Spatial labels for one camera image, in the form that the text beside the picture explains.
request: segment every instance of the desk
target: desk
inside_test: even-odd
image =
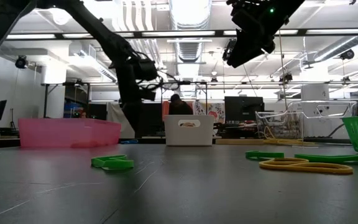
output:
[[[358,223],[354,175],[263,170],[248,150],[352,154],[351,147],[0,149],[1,223]],[[135,168],[108,173],[90,158],[127,154]]]

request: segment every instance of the robotic arm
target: robotic arm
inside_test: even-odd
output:
[[[142,58],[120,35],[111,32],[101,20],[87,10],[80,0],[0,0],[0,46],[11,32],[17,21],[35,8],[57,7],[66,10],[75,21],[88,31],[101,45],[115,68],[124,113],[131,126],[136,130],[141,99],[154,100],[155,93],[140,88],[136,80],[151,81],[158,77],[154,62]]]

